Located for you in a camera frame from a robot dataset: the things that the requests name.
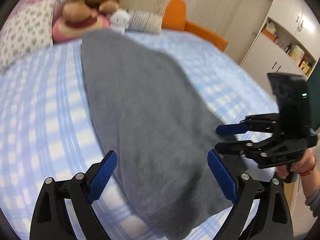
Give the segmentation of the grey sleeved right forearm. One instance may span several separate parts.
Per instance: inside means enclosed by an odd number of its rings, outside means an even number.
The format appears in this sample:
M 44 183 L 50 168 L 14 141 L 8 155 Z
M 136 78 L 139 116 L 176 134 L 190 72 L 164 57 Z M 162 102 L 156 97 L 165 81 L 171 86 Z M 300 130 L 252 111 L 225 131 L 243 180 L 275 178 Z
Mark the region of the grey sleeved right forearm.
M 319 171 L 301 177 L 302 188 L 306 197 L 305 204 L 310 207 L 314 217 L 319 217 Z

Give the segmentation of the person right hand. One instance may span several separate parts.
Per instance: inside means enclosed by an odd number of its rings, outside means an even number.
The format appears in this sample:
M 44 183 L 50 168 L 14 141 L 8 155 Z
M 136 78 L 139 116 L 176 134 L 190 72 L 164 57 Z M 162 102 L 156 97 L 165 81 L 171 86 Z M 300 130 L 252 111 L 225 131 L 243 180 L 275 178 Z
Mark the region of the person right hand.
M 302 159 L 287 168 L 286 165 L 276 167 L 276 173 L 281 179 L 285 179 L 289 172 L 305 173 L 316 165 L 316 157 L 313 153 L 313 148 L 308 148 L 304 151 Z

